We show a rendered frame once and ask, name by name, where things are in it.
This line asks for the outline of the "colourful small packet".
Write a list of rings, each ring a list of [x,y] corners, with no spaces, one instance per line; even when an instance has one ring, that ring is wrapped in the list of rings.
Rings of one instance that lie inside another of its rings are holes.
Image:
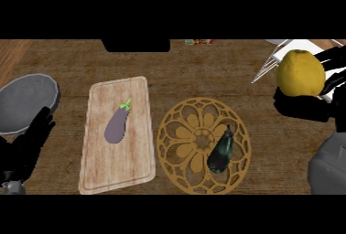
[[[184,45],[211,45],[212,39],[184,39]]]

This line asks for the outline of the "purple eggplant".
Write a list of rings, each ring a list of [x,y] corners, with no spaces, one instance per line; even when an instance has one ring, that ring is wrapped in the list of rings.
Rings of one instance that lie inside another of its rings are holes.
[[[131,100],[127,100],[124,103],[119,104],[118,110],[106,124],[104,131],[103,131],[103,138],[104,141],[110,144],[116,144],[125,133],[125,122],[129,113],[129,103]]]

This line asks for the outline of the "gold floral round placemat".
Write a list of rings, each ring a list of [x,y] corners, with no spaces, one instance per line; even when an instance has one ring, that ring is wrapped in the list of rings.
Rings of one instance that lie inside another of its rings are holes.
[[[206,164],[224,131],[232,132],[226,170],[215,174]],[[195,97],[166,111],[156,133],[158,162],[174,186],[187,194],[227,194],[240,184],[251,159],[243,121],[223,102]]]

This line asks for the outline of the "yellow lemon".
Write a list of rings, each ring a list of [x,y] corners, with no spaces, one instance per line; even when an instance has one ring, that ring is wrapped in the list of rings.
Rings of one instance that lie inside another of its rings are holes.
[[[322,92],[325,74],[319,60],[305,50],[291,50],[277,65],[276,86],[291,97],[317,96]]]

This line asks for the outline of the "black box appliance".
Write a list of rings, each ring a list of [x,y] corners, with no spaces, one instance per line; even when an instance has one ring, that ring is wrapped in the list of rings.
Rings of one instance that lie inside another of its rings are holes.
[[[103,39],[101,44],[107,52],[166,52],[168,39]]]

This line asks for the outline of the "grey round plate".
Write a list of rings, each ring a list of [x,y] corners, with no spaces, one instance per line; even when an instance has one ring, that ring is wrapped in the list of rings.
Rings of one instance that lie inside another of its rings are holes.
[[[27,74],[0,89],[0,135],[22,134],[42,107],[54,111],[59,86],[48,75]]]

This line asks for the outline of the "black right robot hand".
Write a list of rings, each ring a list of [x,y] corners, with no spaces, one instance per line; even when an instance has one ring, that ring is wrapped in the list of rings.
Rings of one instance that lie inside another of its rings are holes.
[[[273,106],[291,118],[326,122],[335,119],[338,133],[346,133],[346,46],[313,55],[322,63],[325,81],[317,96],[286,96],[276,86]]]

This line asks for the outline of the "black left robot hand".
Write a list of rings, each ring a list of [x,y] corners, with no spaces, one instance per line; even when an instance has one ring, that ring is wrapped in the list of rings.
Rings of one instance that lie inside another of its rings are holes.
[[[10,143],[0,136],[0,187],[8,181],[23,182],[29,178],[53,128],[51,110],[42,107],[25,133]]]

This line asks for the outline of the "pale wooden cutting board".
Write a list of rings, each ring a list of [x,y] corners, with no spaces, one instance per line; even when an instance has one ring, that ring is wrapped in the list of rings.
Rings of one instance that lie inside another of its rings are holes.
[[[91,85],[78,189],[84,195],[146,183],[155,177],[144,77]]]

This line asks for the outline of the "dark green eggplant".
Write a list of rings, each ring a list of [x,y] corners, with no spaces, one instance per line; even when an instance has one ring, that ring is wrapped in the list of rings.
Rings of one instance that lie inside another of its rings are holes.
[[[209,170],[220,174],[226,168],[232,156],[232,131],[226,128],[221,138],[212,148],[211,154],[208,156],[206,165]]]

